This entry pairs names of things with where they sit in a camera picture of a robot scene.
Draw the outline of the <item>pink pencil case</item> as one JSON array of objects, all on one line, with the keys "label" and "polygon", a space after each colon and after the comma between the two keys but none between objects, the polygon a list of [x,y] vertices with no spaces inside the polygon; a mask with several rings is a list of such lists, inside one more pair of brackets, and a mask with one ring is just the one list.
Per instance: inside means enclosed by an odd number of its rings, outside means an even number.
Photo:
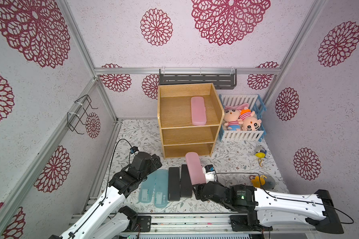
[{"label": "pink pencil case", "polygon": [[199,155],[196,152],[188,152],[185,155],[186,164],[192,185],[205,184],[206,179],[202,170]]},{"label": "pink pencil case", "polygon": [[191,106],[191,121],[193,125],[205,125],[206,118],[206,107],[204,98],[202,96],[192,97],[190,100]]}]

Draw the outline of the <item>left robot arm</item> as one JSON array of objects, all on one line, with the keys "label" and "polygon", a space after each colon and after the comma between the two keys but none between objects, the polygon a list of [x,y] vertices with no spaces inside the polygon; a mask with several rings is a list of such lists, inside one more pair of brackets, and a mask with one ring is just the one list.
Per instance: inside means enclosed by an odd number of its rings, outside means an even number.
[{"label": "left robot arm", "polygon": [[135,228],[138,214],[124,206],[115,217],[102,224],[108,216],[138,189],[148,175],[162,167],[159,156],[146,152],[137,152],[131,164],[114,174],[105,192],[82,215],[82,217],[60,236],[51,235],[51,239],[110,239],[113,236]]}]

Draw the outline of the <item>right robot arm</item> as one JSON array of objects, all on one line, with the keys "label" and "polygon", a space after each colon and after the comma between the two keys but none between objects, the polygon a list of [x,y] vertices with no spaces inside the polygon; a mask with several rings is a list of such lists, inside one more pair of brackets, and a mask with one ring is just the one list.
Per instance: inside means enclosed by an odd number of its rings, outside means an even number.
[{"label": "right robot arm", "polygon": [[226,209],[245,213],[248,226],[271,228],[276,225],[310,225],[318,232],[343,234],[344,229],[329,191],[296,195],[269,192],[246,185],[223,186],[209,181],[193,187],[196,199],[211,201]]}]

